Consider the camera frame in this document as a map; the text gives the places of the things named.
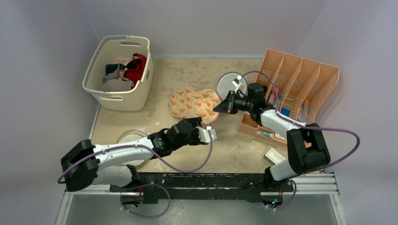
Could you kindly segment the floral bra laundry bag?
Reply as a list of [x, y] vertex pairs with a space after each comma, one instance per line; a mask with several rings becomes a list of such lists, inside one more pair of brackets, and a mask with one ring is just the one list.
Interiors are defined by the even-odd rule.
[[168, 101], [168, 111], [174, 118], [201, 117], [203, 123], [211, 124], [219, 116], [214, 108], [220, 102], [221, 99], [214, 90], [185, 87], [171, 95]]

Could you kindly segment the peach desk organizer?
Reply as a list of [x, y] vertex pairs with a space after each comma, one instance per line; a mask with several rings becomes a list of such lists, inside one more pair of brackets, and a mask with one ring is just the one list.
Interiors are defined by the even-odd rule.
[[279, 90], [278, 111], [292, 120], [314, 123], [315, 116], [339, 80], [339, 68], [267, 49], [255, 82]]

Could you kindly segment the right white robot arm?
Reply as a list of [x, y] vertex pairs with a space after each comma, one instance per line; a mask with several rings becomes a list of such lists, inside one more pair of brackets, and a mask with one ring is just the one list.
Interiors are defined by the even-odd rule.
[[287, 159], [266, 168], [263, 174], [265, 188], [274, 191], [293, 176], [328, 165], [330, 154], [318, 125], [288, 122], [287, 117], [266, 101], [266, 89], [266, 86], [255, 82], [248, 85], [247, 95], [231, 90], [213, 111], [226, 114], [248, 112], [253, 122], [286, 139]]

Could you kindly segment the cream laundry basket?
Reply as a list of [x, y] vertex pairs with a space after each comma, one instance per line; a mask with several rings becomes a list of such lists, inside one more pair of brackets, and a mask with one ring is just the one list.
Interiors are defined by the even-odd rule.
[[139, 111], [146, 103], [152, 78], [148, 38], [107, 36], [92, 56], [82, 87], [104, 108]]

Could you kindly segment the round white mesh laundry bag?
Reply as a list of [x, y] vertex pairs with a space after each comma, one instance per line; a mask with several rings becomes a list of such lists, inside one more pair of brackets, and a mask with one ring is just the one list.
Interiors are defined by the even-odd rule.
[[[217, 86], [216, 86], [216, 92], [219, 95], [221, 100], [224, 100], [226, 98], [229, 91], [235, 90], [235, 86], [232, 84], [232, 80], [235, 77], [237, 77], [238, 75], [241, 75], [241, 74], [237, 73], [237, 72], [228, 72], [228, 73], [223, 74], [219, 78], [219, 80], [217, 82]], [[239, 90], [246, 95], [248, 82], [243, 76], [242, 76], [241, 83], [242, 83], [242, 85], [240, 86]]]

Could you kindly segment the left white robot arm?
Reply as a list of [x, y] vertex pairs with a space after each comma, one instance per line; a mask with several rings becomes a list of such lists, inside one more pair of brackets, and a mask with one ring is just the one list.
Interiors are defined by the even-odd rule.
[[203, 128], [201, 123], [201, 117], [183, 119], [171, 128], [126, 143], [99, 145], [89, 139], [82, 140], [61, 158], [63, 173], [57, 182], [65, 184], [69, 192], [90, 185], [115, 185], [136, 191], [140, 179], [130, 162], [163, 160], [185, 145], [213, 145], [217, 138], [215, 130], [211, 126]]

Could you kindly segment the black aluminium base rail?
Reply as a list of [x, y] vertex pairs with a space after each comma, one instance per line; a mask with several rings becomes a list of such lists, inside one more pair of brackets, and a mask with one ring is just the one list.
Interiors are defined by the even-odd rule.
[[144, 204], [159, 200], [243, 200], [279, 207], [296, 195], [333, 195], [338, 187], [333, 174], [307, 174], [266, 187], [261, 173], [160, 173], [141, 172], [125, 187], [90, 185], [74, 194], [114, 194], [141, 198]]

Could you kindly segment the small white box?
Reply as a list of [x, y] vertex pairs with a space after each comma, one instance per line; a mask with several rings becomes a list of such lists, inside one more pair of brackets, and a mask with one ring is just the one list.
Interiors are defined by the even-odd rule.
[[286, 158], [283, 155], [281, 155], [278, 151], [276, 151], [274, 148], [270, 148], [263, 156], [263, 158], [272, 165], [277, 165], [286, 160]]

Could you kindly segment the green white tube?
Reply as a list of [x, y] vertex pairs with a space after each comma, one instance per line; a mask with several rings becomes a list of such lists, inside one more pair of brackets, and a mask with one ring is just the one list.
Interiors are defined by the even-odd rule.
[[259, 134], [259, 135], [268, 137], [268, 138], [274, 138], [274, 134], [273, 134], [273, 133], [270, 133], [270, 132], [266, 132], [266, 131], [257, 131], [256, 133]]

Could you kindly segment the red bra in basket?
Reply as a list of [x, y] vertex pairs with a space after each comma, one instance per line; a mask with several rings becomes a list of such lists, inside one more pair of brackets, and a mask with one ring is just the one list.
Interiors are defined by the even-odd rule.
[[132, 81], [131, 88], [133, 89], [138, 81], [141, 80], [144, 69], [146, 66], [146, 56], [142, 54], [135, 53], [131, 61], [125, 66], [122, 78], [128, 81]]

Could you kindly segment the grey bra in basket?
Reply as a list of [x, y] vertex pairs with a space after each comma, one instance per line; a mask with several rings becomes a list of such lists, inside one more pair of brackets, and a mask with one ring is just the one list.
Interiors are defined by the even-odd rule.
[[130, 91], [132, 81], [122, 78], [125, 66], [123, 64], [107, 64], [105, 66], [106, 75], [103, 78], [100, 91], [103, 92], [122, 92]]

